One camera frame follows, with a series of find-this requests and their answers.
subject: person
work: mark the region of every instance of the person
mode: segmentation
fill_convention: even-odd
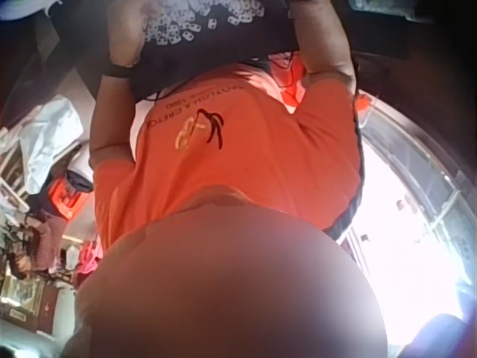
[[[363,181],[356,78],[330,0],[291,2],[306,67],[293,114],[266,72],[224,66],[156,103],[134,160],[123,77],[144,5],[108,9],[114,66],[90,139],[105,255],[78,290],[63,357],[386,357],[373,291],[330,239]]]
[[[62,216],[56,216],[41,209],[37,218],[17,211],[15,219],[33,233],[38,233],[31,240],[30,252],[22,244],[15,246],[16,266],[22,273],[48,271],[54,268],[59,259],[61,239],[68,225]]]

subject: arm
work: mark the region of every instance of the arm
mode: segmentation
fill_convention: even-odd
[[[331,0],[294,0],[290,6],[307,71],[305,83],[335,78],[354,94],[356,77],[350,44]]]
[[[349,226],[364,180],[353,96],[356,78],[346,34],[330,0],[291,3],[306,67],[305,96],[293,117],[309,142],[323,230],[338,239]]]
[[[133,161],[130,129],[136,115],[136,102],[129,80],[104,76],[101,80],[89,140],[90,164],[109,159]]]
[[[147,0],[116,0],[107,9],[110,59],[114,65],[133,67],[144,46],[143,10]],[[105,160],[133,161],[130,129],[136,102],[126,78],[104,76],[91,124],[90,154],[94,169]]]

